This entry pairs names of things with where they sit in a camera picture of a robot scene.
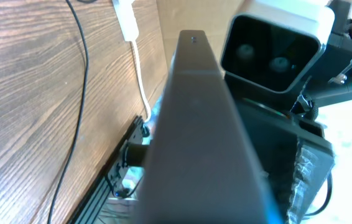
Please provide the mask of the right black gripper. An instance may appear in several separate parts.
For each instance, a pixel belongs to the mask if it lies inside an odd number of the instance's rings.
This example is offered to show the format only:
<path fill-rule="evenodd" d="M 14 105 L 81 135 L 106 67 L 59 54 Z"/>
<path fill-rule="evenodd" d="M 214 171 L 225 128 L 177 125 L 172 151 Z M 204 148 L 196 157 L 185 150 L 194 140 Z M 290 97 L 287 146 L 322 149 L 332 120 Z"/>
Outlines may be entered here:
<path fill-rule="evenodd" d="M 297 97 L 290 92 L 275 93 L 231 75 L 225 82 L 284 223 L 301 223 L 324 211 L 335 155 L 322 126 L 291 111 Z"/>

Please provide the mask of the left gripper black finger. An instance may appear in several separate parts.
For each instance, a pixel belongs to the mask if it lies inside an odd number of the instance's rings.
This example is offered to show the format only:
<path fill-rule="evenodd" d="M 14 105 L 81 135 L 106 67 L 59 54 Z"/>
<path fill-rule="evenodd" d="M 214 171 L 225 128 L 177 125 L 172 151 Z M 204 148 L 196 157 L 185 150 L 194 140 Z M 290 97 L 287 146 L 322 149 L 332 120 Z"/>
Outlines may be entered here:
<path fill-rule="evenodd" d="M 235 103 L 202 30 L 178 38 L 136 223 L 281 223 Z"/>

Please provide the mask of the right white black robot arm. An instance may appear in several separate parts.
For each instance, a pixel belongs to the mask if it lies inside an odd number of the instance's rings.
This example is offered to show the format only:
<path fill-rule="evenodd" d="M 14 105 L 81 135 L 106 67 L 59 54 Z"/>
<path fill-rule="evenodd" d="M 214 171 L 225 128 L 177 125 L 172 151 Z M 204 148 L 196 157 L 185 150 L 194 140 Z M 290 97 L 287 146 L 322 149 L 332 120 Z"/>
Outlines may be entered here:
<path fill-rule="evenodd" d="M 220 64 L 264 169 L 278 214 L 300 223 L 335 156 L 318 109 L 352 100 L 350 3 L 244 1 L 231 20 Z"/>

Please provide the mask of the white power strip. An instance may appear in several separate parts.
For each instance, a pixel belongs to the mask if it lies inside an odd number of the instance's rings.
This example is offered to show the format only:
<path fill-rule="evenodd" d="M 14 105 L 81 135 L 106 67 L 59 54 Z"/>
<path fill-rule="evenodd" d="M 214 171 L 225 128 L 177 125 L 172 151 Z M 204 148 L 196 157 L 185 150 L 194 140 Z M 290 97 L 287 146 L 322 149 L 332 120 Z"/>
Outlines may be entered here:
<path fill-rule="evenodd" d="M 139 36 L 136 17 L 132 8 L 134 0 L 112 0 L 118 22 L 126 42 L 134 42 Z"/>

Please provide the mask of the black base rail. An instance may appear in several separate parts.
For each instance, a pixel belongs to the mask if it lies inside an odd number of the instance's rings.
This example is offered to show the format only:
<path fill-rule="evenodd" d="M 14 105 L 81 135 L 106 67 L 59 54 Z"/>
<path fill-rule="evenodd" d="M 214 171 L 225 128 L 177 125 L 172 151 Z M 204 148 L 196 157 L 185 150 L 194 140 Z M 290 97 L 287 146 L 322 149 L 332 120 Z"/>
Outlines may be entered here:
<path fill-rule="evenodd" d="M 134 190 L 124 188 L 122 182 L 129 168 L 143 166 L 148 150 L 143 140 L 149 134 L 149 128 L 145 126 L 142 116 L 136 116 L 68 223 L 96 223 L 105 211 L 104 206 L 109 199 L 131 197 Z"/>

